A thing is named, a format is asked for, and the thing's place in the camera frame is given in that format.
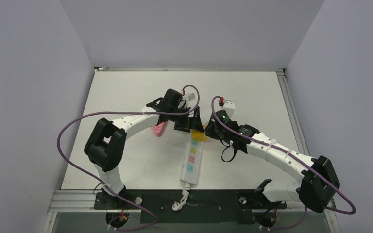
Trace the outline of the yellow plug adapter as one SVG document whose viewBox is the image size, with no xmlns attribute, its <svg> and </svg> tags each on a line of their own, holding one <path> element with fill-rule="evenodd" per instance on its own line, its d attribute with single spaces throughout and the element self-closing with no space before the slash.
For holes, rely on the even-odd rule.
<svg viewBox="0 0 373 233">
<path fill-rule="evenodd" d="M 192 131 L 191 138 L 198 142 L 204 142 L 210 139 L 208 136 L 205 135 L 205 133 L 197 131 L 197 130 Z"/>
</svg>

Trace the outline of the pink triangular plug adapter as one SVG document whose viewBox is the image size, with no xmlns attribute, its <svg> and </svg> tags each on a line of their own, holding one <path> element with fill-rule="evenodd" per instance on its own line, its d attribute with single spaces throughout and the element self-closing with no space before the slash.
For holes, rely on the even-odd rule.
<svg viewBox="0 0 373 233">
<path fill-rule="evenodd" d="M 163 132 L 164 132 L 164 130 L 165 130 L 165 128 L 166 128 L 167 123 L 168 123 L 168 122 L 162 122 L 162 123 L 160 123 L 160 124 L 158 124 L 158 125 L 156 125 L 156 126 L 152 126 L 152 127 L 151 127 L 152 132 L 153 132 L 157 137 L 160 137 L 160 136 L 163 134 Z"/>
</svg>

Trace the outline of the white power strip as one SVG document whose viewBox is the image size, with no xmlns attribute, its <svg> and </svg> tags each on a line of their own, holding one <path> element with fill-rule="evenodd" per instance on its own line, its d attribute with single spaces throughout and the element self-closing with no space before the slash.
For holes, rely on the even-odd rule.
<svg viewBox="0 0 373 233">
<path fill-rule="evenodd" d="M 198 142 L 191 138 L 191 133 L 186 140 L 184 158 L 180 171 L 180 182 L 187 183 L 191 186 L 198 184 L 201 158 L 203 152 L 203 142 Z"/>
</svg>

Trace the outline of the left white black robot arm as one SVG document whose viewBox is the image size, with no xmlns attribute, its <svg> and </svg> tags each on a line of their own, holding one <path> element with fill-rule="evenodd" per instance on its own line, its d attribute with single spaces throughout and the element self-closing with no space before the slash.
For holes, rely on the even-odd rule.
<svg viewBox="0 0 373 233">
<path fill-rule="evenodd" d="M 114 209 L 125 204 L 121 192 L 125 185 L 118 165 L 122 160 L 126 140 L 131 136 L 164 122 L 172 121 L 176 131 L 203 132 L 200 119 L 200 93 L 178 92 L 168 89 L 137 112 L 123 113 L 121 118 L 97 121 L 85 147 L 84 153 L 97 169 L 102 180 L 102 190 L 107 193 L 106 202 Z"/>
</svg>

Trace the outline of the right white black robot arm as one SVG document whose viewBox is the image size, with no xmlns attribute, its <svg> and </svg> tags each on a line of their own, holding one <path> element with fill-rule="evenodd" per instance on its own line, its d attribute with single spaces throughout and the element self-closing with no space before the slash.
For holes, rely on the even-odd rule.
<svg viewBox="0 0 373 233">
<path fill-rule="evenodd" d="M 256 204 L 262 208 L 269 207 L 273 202 L 293 201 L 322 213 L 335 194 L 334 188 L 340 187 L 328 158 L 313 158 L 294 152 L 257 128 L 238 125 L 225 110 L 211 115 L 205 135 L 230 143 L 235 151 L 261 158 L 294 179 L 292 182 L 265 180 L 255 194 Z"/>
</svg>

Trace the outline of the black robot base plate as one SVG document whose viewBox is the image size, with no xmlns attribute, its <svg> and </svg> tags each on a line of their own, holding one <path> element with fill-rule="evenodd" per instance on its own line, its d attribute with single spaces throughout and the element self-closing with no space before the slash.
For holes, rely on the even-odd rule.
<svg viewBox="0 0 373 233">
<path fill-rule="evenodd" d="M 222 223 L 253 224 L 254 215 L 270 217 L 274 209 L 286 209 L 284 202 L 270 202 L 256 190 L 192 190 L 179 211 L 172 205 L 181 198 L 180 190 L 125 190 L 126 199 L 141 198 L 140 222 L 152 223 Z"/>
</svg>

